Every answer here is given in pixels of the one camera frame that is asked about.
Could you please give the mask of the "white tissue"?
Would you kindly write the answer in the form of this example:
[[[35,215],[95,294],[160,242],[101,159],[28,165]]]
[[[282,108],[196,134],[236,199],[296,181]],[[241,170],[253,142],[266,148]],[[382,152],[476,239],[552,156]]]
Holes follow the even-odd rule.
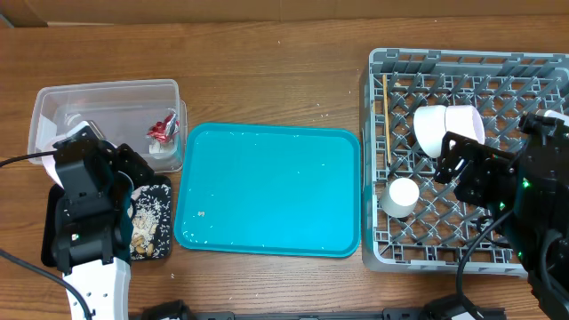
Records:
[[[159,140],[152,140],[148,146],[148,152],[151,155],[158,156],[159,154],[169,154],[176,149],[176,143],[174,140],[167,142],[161,142]]]

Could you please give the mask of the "red snack wrapper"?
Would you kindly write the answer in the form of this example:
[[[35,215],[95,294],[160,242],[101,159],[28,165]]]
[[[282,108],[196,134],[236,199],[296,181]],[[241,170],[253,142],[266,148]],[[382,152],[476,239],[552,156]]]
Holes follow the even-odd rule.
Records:
[[[147,132],[147,137],[161,144],[167,144],[174,140],[179,133],[180,122],[176,113],[171,113],[163,121],[152,125]]]

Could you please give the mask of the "white bowl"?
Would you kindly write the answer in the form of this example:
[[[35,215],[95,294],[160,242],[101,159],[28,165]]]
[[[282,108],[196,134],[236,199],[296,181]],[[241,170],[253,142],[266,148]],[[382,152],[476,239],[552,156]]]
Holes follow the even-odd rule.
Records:
[[[477,109],[470,105],[449,106],[445,111],[445,129],[485,143],[485,128]]]
[[[417,108],[413,116],[413,131],[417,142],[425,154],[431,158],[441,155],[442,140],[445,136],[445,112],[443,105]]]

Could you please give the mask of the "white cup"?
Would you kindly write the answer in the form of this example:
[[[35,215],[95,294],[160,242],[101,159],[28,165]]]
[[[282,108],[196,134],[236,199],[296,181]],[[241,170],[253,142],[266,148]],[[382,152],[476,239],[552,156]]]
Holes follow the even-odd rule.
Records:
[[[380,207],[390,217],[405,218],[413,212],[419,195],[419,187],[413,180],[397,178],[383,190]]]

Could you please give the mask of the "wooden chopstick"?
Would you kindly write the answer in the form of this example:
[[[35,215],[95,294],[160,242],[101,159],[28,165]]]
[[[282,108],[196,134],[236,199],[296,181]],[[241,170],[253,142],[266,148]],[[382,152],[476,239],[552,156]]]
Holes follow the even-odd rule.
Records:
[[[382,75],[382,89],[383,89],[383,113],[384,113],[387,165],[391,165],[392,155],[391,155],[391,143],[390,143],[389,90],[388,90],[388,77],[386,74]]]

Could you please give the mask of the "plate with peanuts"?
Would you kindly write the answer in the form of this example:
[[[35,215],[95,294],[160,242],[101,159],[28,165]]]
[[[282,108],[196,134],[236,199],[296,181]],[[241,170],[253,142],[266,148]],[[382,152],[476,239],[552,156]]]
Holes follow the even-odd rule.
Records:
[[[55,151],[56,148],[53,146],[54,144],[56,144],[57,142],[60,142],[62,140],[66,140],[69,137],[68,134],[61,134],[61,135],[57,135],[55,137],[53,137],[51,140],[49,140],[43,147],[43,151],[44,152],[48,152],[48,151]],[[62,188],[62,183],[60,181],[60,178],[56,172],[56,168],[55,168],[55,159],[54,156],[43,156],[42,157],[42,164],[43,167],[46,171],[46,173],[48,174],[48,176],[59,186]]]

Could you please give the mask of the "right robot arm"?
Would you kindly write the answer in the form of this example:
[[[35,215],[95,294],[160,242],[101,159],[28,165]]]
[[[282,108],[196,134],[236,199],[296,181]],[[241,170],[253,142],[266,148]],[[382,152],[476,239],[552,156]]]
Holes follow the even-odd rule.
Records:
[[[497,232],[517,254],[541,310],[551,319],[566,319],[568,118],[555,111],[527,113],[518,128],[527,138],[516,153],[455,132],[447,132],[442,139],[436,182],[457,179],[456,198],[489,210],[493,220],[459,262],[457,297],[473,318],[484,318],[464,294],[462,276],[472,253]]]

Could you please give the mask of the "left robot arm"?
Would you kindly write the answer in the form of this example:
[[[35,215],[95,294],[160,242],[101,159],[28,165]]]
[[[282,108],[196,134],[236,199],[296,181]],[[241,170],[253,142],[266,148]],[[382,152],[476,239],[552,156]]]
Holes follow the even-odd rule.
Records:
[[[128,318],[134,189],[154,172],[128,145],[80,138],[50,151],[64,195],[55,205],[51,255],[58,275],[19,259],[3,258],[65,288],[75,319]]]

